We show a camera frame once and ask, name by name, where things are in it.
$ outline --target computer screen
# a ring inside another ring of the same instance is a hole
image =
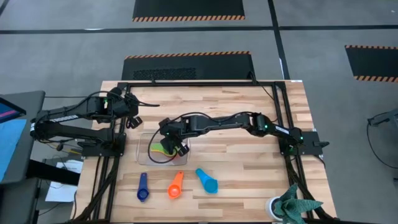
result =
[[[26,111],[12,104],[11,102],[0,98],[0,123],[4,123],[11,119],[24,116]]]

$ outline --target clear plastic container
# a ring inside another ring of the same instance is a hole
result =
[[[180,155],[176,155],[175,158],[170,161],[167,162],[165,164],[158,164],[153,162],[152,160],[149,159],[148,157],[148,144],[150,139],[152,138],[152,136],[154,135],[154,133],[144,133],[141,134],[141,137],[139,139],[138,142],[138,146],[137,146],[137,150],[136,150],[136,161],[138,162],[138,164],[140,165],[155,165],[155,166],[180,166],[180,165],[185,165],[188,160],[189,160],[189,156],[191,154],[191,150],[185,154],[184,156],[180,157]],[[161,134],[156,134],[156,136],[154,137],[154,139],[152,140],[151,144],[157,144],[160,143],[160,140],[162,140],[164,138],[163,135]],[[183,143],[185,143],[189,148],[191,148],[191,144],[189,139],[184,139]],[[152,152],[150,151],[150,156],[151,158],[153,158],[153,160],[155,161],[167,161],[169,160],[171,157],[166,156],[163,153],[160,152]]]

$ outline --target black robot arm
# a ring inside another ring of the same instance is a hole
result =
[[[96,93],[106,92],[107,96],[93,96]],[[64,121],[78,118],[95,120],[98,123],[110,123],[118,118],[130,117],[130,127],[136,128],[142,123],[138,115],[138,106],[158,106],[140,102],[133,94],[121,96],[122,90],[114,88],[111,91],[99,91],[91,94],[77,105],[42,110],[31,121],[30,135],[40,142],[54,142],[55,136],[84,139],[78,144],[85,147],[100,147],[111,149],[115,144],[122,144],[124,134],[115,134],[113,128],[92,130],[74,126],[62,125]]]
[[[180,156],[185,155],[190,150],[188,146],[182,145],[184,139],[222,129],[243,128],[257,137],[271,134],[285,140],[290,147],[303,143],[301,129],[286,129],[278,126],[261,113],[242,112],[218,118],[191,115],[181,117],[180,121],[171,121],[166,118],[159,123],[159,126],[160,134],[165,136],[160,141],[162,146],[169,154],[173,154],[174,149],[179,149],[177,152]]]

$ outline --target green leaf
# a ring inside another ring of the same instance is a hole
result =
[[[298,222],[290,217],[287,217],[286,220],[289,224],[305,224],[303,218],[301,218],[301,220],[299,220]]]
[[[277,201],[275,203],[274,213],[277,214],[277,215],[286,215],[286,213],[282,209],[282,202],[281,201]]]
[[[282,217],[282,223],[283,224],[287,224],[289,222],[289,217],[287,216],[287,215],[284,215],[283,217]]]
[[[300,213],[314,210],[322,204],[323,202],[317,202],[314,200],[294,199],[294,205]]]
[[[287,214],[287,220],[290,224],[305,224],[303,218],[301,217],[301,213],[297,210],[285,210],[285,212]]]
[[[296,191],[297,191],[297,184],[291,185],[289,189],[286,191],[286,193],[280,196],[280,200],[284,202],[288,199],[294,198]]]
[[[296,201],[296,199],[294,199],[294,198],[288,199],[287,201],[282,203],[282,209],[284,211],[288,210],[292,213],[296,213],[296,212],[299,213],[299,210],[297,210],[295,201]]]

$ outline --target potted plant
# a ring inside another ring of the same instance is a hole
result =
[[[282,196],[270,198],[266,203],[268,214],[284,224],[305,224],[301,213],[316,209],[323,202],[295,199],[296,191],[297,184],[294,184]]]

